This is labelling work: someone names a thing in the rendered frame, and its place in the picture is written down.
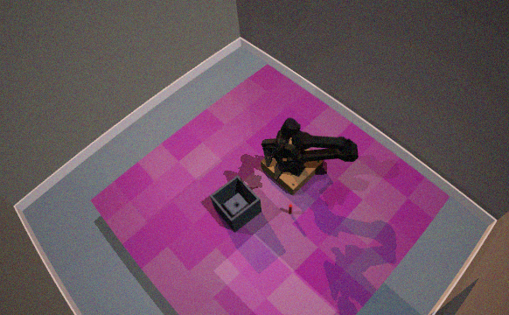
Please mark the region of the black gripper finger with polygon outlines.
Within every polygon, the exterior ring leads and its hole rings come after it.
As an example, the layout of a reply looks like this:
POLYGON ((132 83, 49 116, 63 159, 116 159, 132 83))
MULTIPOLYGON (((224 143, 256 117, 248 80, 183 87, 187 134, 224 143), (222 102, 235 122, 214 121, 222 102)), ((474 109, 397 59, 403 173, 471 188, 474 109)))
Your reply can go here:
POLYGON ((288 166, 275 166, 275 179, 279 179, 279 177, 284 173, 284 172, 288 172, 289 171, 289 167, 288 166))
POLYGON ((264 157, 266 161, 266 166, 269 167, 274 155, 278 152, 276 147, 263 147, 264 157))

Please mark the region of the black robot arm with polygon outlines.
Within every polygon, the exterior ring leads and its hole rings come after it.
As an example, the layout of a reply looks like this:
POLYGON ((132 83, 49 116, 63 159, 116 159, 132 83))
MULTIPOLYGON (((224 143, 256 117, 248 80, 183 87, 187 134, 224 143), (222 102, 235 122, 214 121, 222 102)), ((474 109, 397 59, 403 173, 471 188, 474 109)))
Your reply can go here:
POLYGON ((301 124, 294 118, 287 118, 276 138, 283 138, 285 141, 279 149, 286 153, 287 161, 292 166, 291 173, 300 177, 304 164, 309 161, 341 159, 345 162, 354 162, 358 157, 358 147, 350 138, 344 136, 312 136, 301 131, 301 124), (289 143, 292 137, 292 144, 289 143), (320 150, 307 150, 310 147, 329 148, 320 150), (307 150, 307 151, 306 151, 307 150))

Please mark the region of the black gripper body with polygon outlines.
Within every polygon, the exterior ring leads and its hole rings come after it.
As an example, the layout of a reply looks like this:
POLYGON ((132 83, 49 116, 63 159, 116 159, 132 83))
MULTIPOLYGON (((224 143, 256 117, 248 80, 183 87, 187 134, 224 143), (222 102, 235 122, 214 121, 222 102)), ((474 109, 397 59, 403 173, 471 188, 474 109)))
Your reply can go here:
POLYGON ((272 139, 264 139, 261 143, 261 146, 262 148, 263 147, 276 147, 278 149, 278 152, 274 155, 274 158, 276 160, 276 164, 275 166, 288 166, 289 167, 289 171, 286 171, 286 172, 291 172, 292 171, 292 166, 291 164, 289 163, 289 161, 283 161, 282 159, 284 157, 286 157, 286 153, 284 152, 284 150, 282 149, 279 149, 281 144, 283 142, 287 142, 288 144, 288 141, 283 139, 283 138, 272 138, 272 139))

